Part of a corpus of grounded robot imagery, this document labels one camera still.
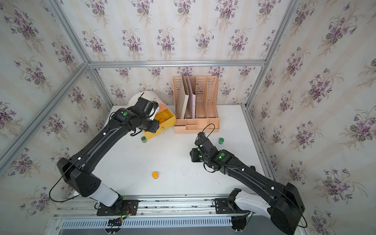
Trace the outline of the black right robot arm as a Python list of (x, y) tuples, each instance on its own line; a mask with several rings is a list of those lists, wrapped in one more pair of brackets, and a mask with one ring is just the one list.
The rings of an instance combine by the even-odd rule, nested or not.
[(285, 185), (256, 172), (227, 150), (218, 150), (204, 132), (200, 132), (190, 152), (192, 162), (202, 162), (212, 172), (230, 176), (256, 194), (234, 189), (226, 199), (214, 201), (218, 213), (231, 213), (232, 228), (243, 231), (254, 214), (269, 218), (286, 235), (295, 234), (304, 218), (305, 206), (298, 189), (291, 183)]

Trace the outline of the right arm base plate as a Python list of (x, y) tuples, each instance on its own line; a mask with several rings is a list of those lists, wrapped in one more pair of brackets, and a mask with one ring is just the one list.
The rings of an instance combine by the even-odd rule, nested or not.
[(251, 211), (240, 209), (235, 202), (227, 198), (215, 198), (212, 202), (216, 214), (250, 214)]

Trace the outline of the pink top drawer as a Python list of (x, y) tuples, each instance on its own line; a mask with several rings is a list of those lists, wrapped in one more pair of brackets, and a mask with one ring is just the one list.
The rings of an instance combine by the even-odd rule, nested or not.
[(158, 103), (159, 107), (157, 110), (157, 114), (163, 112), (164, 110), (168, 109), (168, 107), (164, 103)]

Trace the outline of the yellow drawer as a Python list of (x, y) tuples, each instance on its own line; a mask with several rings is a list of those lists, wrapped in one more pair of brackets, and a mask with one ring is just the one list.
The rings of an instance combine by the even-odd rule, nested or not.
[(157, 135), (160, 135), (161, 133), (165, 132), (167, 129), (171, 128), (176, 123), (176, 116), (169, 110), (166, 109), (161, 113), (156, 114), (155, 120), (160, 121), (160, 119), (164, 118), (165, 122), (160, 123), (159, 129), (156, 133), (150, 133), (144, 131), (144, 135), (147, 138), (147, 140), (150, 140)]

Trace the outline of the round white drawer cabinet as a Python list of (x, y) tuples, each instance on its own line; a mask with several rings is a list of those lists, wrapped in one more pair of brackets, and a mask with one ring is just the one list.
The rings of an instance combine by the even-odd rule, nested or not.
[(128, 106), (133, 106), (138, 101), (138, 98), (143, 98), (148, 101), (156, 101), (158, 103), (164, 103), (153, 91), (140, 92), (131, 97)]

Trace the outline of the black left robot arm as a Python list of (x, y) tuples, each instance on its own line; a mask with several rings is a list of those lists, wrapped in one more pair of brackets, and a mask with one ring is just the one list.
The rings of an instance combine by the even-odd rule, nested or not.
[(106, 186), (93, 174), (104, 155), (126, 134), (138, 135), (142, 131), (156, 133), (159, 121), (156, 101), (138, 98), (130, 107), (120, 108), (109, 116), (104, 128), (71, 158), (57, 162), (61, 179), (83, 197), (90, 197), (106, 207), (119, 207), (122, 196)]

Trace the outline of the yellow paint can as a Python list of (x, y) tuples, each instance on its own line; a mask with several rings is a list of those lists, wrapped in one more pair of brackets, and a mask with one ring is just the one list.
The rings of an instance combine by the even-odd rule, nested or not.
[(152, 173), (152, 177), (154, 178), (154, 179), (158, 179), (159, 178), (159, 173), (158, 172), (153, 172)]

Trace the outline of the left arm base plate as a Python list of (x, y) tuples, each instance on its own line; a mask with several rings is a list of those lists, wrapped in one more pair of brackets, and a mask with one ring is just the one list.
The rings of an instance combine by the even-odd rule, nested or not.
[(139, 202), (139, 200), (118, 200), (111, 207), (99, 203), (95, 208), (97, 209), (97, 216), (136, 215)]

